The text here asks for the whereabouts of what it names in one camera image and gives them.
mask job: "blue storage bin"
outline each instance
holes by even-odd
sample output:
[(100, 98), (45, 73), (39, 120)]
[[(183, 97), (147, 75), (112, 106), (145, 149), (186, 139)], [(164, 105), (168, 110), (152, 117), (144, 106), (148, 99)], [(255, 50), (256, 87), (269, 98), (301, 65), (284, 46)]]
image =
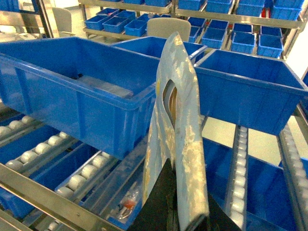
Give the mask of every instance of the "blue storage bin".
[(283, 44), (280, 37), (259, 35), (257, 55), (278, 58), (282, 51)]
[(199, 32), (200, 32), (201, 28), (200, 27), (197, 27), (197, 26), (192, 26), (191, 27), (191, 33), (189, 35), (189, 42), (192, 42), (192, 43), (195, 43), (196, 42), (196, 39), (199, 35)]
[[(63, 152), (44, 167), (34, 172), (30, 178), (37, 183), (54, 190), (72, 172), (78, 169), (95, 153), (95, 149), (82, 144), (75, 150)], [(34, 207), (10, 192), (0, 188), (0, 203), (12, 211), (17, 218), (24, 218)]]
[(144, 4), (144, 0), (123, 0), (123, 2), (129, 4), (137, 4), (137, 5)]
[(165, 7), (170, 0), (145, 0), (145, 4), (148, 6)]
[(18, 0), (0, 0), (0, 11), (20, 12)]
[(301, 8), (304, 3), (304, 0), (275, 0), (276, 7), (285, 7), (285, 8)]
[(113, 16), (115, 16), (119, 12), (120, 12), (119, 9), (105, 8), (102, 11), (99, 11), (98, 13), (96, 13), (96, 15), (108, 15), (108, 16), (113, 17)]
[(271, 7), (273, 7), (273, 5), (274, 5), (273, 0), (265, 0), (264, 7), (271, 8)]
[(171, 18), (171, 15), (170, 14), (162, 14), (160, 17), (161, 18)]
[(240, 0), (240, 4), (264, 6), (265, 0)]
[(202, 44), (211, 48), (220, 49), (225, 35), (225, 30), (208, 27), (202, 37)]
[(179, 0), (179, 9), (198, 11), (204, 0)]
[(113, 17), (103, 23), (104, 29), (107, 32), (121, 34), (124, 27), (129, 23), (128, 18)]
[(240, 23), (234, 23), (231, 37), (233, 38), (234, 33), (240, 34), (240, 33), (253, 33), (252, 25), (248, 24), (240, 24)]
[(120, 13), (115, 15), (120, 18), (127, 18), (129, 21), (133, 21), (136, 19), (136, 12), (134, 11), (121, 11)]
[(190, 22), (192, 26), (198, 26), (203, 28), (205, 26), (206, 19), (190, 17), (187, 21)]
[(296, 21), (302, 9), (284, 8), (273, 6), (271, 18)]
[(0, 94), (6, 106), (123, 159), (149, 128), (158, 63), (77, 37), (0, 43)]
[[(151, 15), (152, 18), (159, 18), (159, 16), (157, 14), (152, 14)], [(149, 14), (148, 13), (144, 13), (143, 15), (141, 15), (139, 18), (137, 18), (138, 20), (141, 21), (149, 21), (151, 18), (149, 18)]]
[(214, 13), (228, 13), (233, 0), (229, 2), (207, 1), (206, 11)]
[[(112, 46), (145, 54), (147, 56), (160, 58), (166, 40), (167, 40), (166, 38), (144, 37), (144, 38), (137, 38), (114, 43), (112, 44)], [(193, 63), (204, 57), (206, 46), (189, 42), (183, 42), (183, 43), (188, 55), (190, 56), (190, 60)]]
[(219, 20), (212, 20), (208, 25), (209, 28), (221, 29), (226, 30), (229, 26), (229, 22), (219, 21)]
[(90, 18), (85, 21), (85, 24), (88, 29), (92, 30), (103, 30), (104, 26), (103, 23), (111, 19), (111, 16), (108, 15), (97, 15), (93, 18)]
[(261, 26), (260, 28), (261, 35), (272, 35), (282, 38), (282, 31), (277, 27)]
[(256, 42), (255, 34), (235, 33), (232, 39), (231, 51), (252, 54)]
[(236, 14), (260, 17), (263, 7), (264, 4), (263, 5), (239, 4)]
[[(223, 208), (232, 148), (203, 139), (207, 189)], [(296, 231), (283, 169), (248, 157), (247, 231)]]
[(279, 135), (308, 95), (303, 81), (278, 59), (213, 50), (196, 66), (202, 115), (272, 135)]
[(146, 21), (133, 20), (124, 27), (125, 34), (141, 37), (145, 33), (146, 25)]

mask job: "black object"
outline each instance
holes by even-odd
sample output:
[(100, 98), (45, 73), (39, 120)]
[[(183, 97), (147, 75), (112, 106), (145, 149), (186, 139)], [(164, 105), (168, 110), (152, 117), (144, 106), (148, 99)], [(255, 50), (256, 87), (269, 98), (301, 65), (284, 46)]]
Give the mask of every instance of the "black object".
[[(142, 210), (127, 231), (179, 231), (176, 175), (167, 159)], [(241, 231), (208, 194), (210, 217), (193, 220), (186, 231)]]

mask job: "white wall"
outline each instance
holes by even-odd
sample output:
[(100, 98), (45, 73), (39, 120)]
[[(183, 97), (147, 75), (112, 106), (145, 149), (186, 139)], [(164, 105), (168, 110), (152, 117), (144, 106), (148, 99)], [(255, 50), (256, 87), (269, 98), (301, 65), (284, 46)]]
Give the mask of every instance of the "white wall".
[(72, 7), (72, 6), (78, 6), (78, 0), (51, 0), (51, 2), (54, 2), (55, 7), (59, 8), (66, 8), (66, 7)]

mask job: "floor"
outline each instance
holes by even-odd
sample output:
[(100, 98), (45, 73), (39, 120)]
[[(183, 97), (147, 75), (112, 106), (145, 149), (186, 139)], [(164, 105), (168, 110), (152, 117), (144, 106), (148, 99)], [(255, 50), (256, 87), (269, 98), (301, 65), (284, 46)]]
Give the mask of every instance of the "floor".
[[(100, 11), (99, 7), (87, 8), (88, 18), (94, 16), (98, 11)], [(73, 17), (73, 33), (75, 33), (78, 37), (86, 38), (85, 33), (82, 31), (84, 23), (81, 10), (72, 10), (71, 13)], [(5, 30), (7, 30), (7, 32), (11, 32), (10, 30), (12, 30), (12, 28), (0, 27), (0, 30), (4, 32)], [(0, 42), (15, 40), (16, 38), (16, 35), (12, 36), (11, 34), (0, 33)], [(103, 43), (113, 43), (118, 41), (114, 38), (106, 39), (99, 36), (93, 37), (91, 39)], [(304, 71), (308, 66), (307, 62), (303, 62), (303, 60), (307, 59), (306, 54), (308, 54), (307, 39), (308, 29), (306, 28), (306, 30), (303, 31), (297, 39), (294, 48), (291, 51), (287, 60), (289, 66), (300, 77), (303, 75)], [(308, 145), (305, 142), (303, 135), (301, 134), (297, 122), (293, 116), (290, 118), (288, 124), (290, 126), (300, 155), (302, 157), (308, 158)], [(222, 143), (226, 146), (232, 147), (234, 130), (234, 124), (209, 118), (203, 130), (203, 136), (216, 142)], [(249, 154), (274, 165), (278, 165), (281, 160), (277, 145), (277, 138), (275, 136), (252, 129), (249, 130)], [(10, 231), (11, 228), (5, 223), (0, 222), (0, 230)]]

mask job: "white chair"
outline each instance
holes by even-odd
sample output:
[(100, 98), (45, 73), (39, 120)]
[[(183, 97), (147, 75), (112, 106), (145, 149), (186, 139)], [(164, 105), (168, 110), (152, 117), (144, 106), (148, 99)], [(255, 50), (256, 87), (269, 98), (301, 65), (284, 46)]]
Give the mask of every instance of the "white chair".
[(52, 8), (54, 19), (56, 21), (59, 36), (60, 37), (70, 37), (75, 36), (72, 33), (72, 14), (69, 10), (63, 8)]
[(178, 32), (183, 41), (189, 40), (191, 24), (178, 18), (153, 18), (148, 21), (148, 36), (168, 38)]

